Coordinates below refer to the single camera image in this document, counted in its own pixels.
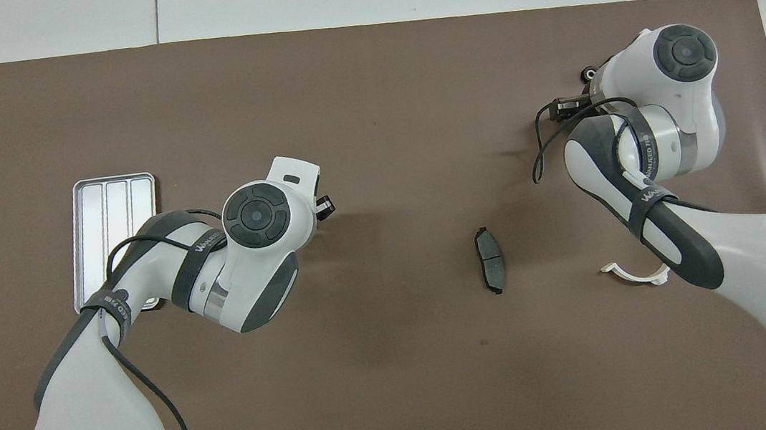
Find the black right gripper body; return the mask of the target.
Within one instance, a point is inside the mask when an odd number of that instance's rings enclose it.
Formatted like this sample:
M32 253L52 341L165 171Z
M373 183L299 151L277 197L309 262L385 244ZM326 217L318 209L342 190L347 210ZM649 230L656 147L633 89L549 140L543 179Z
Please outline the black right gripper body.
M591 106L591 103L589 93L557 97L556 100L551 101L552 120L553 122L570 120L578 113L581 113L582 110Z

